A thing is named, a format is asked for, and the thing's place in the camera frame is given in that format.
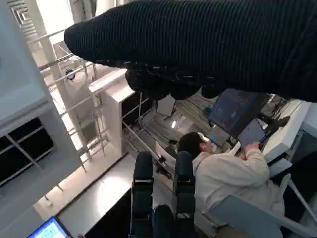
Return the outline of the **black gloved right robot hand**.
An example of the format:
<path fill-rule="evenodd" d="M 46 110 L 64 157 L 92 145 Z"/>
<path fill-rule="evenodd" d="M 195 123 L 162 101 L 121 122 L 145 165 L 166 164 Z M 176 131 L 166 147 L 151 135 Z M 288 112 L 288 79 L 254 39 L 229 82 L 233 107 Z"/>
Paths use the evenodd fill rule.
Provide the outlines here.
<path fill-rule="evenodd" d="M 70 26 L 64 41 L 154 99 L 234 88 L 317 100 L 314 0 L 138 0 Z"/>

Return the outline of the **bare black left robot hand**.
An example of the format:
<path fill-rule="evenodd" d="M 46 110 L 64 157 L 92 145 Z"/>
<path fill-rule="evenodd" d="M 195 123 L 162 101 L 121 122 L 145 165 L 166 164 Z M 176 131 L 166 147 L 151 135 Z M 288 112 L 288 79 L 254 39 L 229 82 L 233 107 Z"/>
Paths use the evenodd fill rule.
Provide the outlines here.
<path fill-rule="evenodd" d="M 195 176 L 192 157 L 178 153 L 173 182 L 173 206 L 153 206 L 153 158 L 137 155 L 131 187 L 130 238 L 195 238 Z"/>

